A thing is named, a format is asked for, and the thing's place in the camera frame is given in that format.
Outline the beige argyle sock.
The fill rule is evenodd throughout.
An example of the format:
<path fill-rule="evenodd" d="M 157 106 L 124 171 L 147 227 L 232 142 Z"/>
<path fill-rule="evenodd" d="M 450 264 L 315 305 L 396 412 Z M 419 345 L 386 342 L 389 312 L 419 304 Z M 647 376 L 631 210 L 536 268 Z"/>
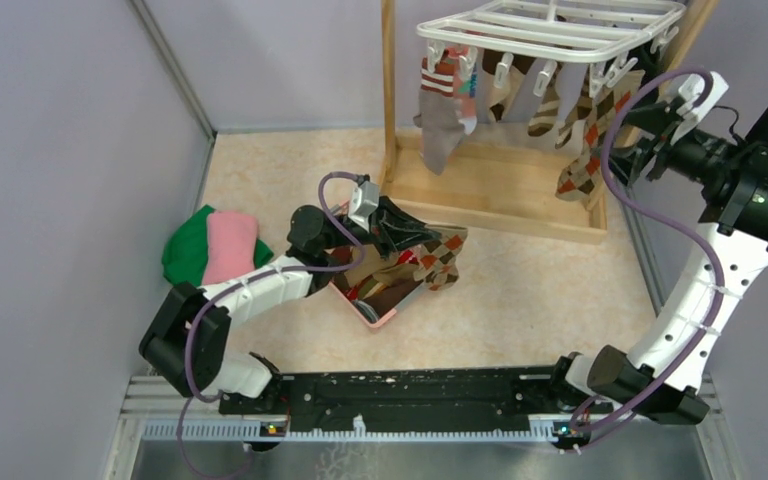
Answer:
<path fill-rule="evenodd" d="M 593 108 L 572 130 L 571 140 L 581 141 L 581 152 L 560 173 L 555 196 L 563 201 L 583 201 L 602 182 L 598 147 L 616 114 L 642 83 L 642 72 L 627 73 L 613 87 L 603 87 L 593 98 Z"/>
<path fill-rule="evenodd" d="M 431 224 L 429 229 L 439 237 L 416 250 L 417 268 L 413 279 L 431 291 L 441 291 L 452 287 L 460 278 L 456 261 L 468 239 L 468 229 L 441 224 Z"/>

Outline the white clip hanger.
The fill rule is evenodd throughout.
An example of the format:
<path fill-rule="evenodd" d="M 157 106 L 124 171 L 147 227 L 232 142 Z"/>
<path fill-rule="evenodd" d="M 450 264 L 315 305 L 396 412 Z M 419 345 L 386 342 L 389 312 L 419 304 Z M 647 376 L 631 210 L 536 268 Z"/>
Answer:
<path fill-rule="evenodd" d="M 467 70 L 486 49 L 544 59 L 544 67 L 586 64 L 594 98 L 632 70 L 637 60 L 630 50 L 650 41 L 653 49 L 665 48 L 685 12 L 676 1 L 492 1 L 423 22 L 416 32 L 427 40 L 431 68 L 447 44 L 468 49 L 460 57 Z"/>

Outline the black sock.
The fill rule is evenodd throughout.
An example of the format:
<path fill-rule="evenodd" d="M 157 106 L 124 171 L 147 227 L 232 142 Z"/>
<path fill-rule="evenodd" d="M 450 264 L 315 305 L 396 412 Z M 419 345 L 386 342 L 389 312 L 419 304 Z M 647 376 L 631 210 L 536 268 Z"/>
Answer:
<path fill-rule="evenodd" d="M 653 49 L 652 41 L 633 48 L 629 51 L 629 55 L 637 60 L 632 71 L 643 73 L 643 84 L 648 83 L 663 72 L 661 51 Z"/>

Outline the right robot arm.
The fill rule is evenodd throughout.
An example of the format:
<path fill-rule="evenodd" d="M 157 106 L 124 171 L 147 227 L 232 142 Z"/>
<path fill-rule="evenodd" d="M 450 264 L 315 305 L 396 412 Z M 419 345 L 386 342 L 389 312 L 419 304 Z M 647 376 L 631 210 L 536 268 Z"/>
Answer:
<path fill-rule="evenodd" d="M 626 405 L 662 425 L 695 425 L 709 412 L 700 387 L 709 355 L 735 308 L 768 267 L 768 107 L 738 143 L 681 125 L 675 103 L 632 110 L 644 137 L 616 148 L 628 180 L 674 171 L 698 183 L 705 202 L 682 275 L 655 324 L 629 351 L 560 359 L 549 404 L 572 412 L 590 396 Z"/>

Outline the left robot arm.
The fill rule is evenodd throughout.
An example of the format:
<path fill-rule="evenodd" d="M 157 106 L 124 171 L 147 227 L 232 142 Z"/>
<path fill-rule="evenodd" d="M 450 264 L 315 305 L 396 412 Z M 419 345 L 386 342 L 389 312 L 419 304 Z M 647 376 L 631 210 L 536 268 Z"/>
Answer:
<path fill-rule="evenodd" d="M 268 413 L 280 401 L 279 372 L 258 354 L 228 350 L 230 331 L 325 288 L 348 268 L 333 256 L 337 247 L 371 246 L 387 257 L 440 236 L 387 196 L 379 199 L 366 226 L 331 209 L 301 206 L 291 217 L 290 247 L 284 255 L 218 284 L 173 286 L 143 336 L 139 354 L 183 397 L 238 394 L 255 412 Z"/>

